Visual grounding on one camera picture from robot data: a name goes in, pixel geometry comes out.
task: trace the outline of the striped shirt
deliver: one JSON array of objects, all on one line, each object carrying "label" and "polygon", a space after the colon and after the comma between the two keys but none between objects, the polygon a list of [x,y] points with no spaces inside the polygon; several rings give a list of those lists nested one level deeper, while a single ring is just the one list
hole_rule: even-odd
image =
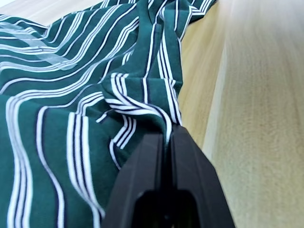
[{"label": "striped shirt", "polygon": [[181,124],[181,40],[214,0],[104,0],[49,26],[0,15],[0,227],[99,228],[145,133]]}]

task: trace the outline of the wooden table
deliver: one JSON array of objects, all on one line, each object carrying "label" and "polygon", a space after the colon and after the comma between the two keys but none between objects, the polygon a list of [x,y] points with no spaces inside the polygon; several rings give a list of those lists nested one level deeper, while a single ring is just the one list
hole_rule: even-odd
[{"label": "wooden table", "polygon": [[[49,24],[98,1],[16,0],[0,13]],[[239,228],[304,227],[303,9],[302,0],[220,0],[182,43],[183,123]]]}]

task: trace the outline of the green striped fabric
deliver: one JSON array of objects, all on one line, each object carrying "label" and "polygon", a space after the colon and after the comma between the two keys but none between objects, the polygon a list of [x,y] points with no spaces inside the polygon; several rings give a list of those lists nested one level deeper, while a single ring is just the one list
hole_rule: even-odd
[{"label": "green striped fabric", "polygon": [[181,124],[181,40],[214,0],[0,15],[0,227],[98,228],[142,136]]}]

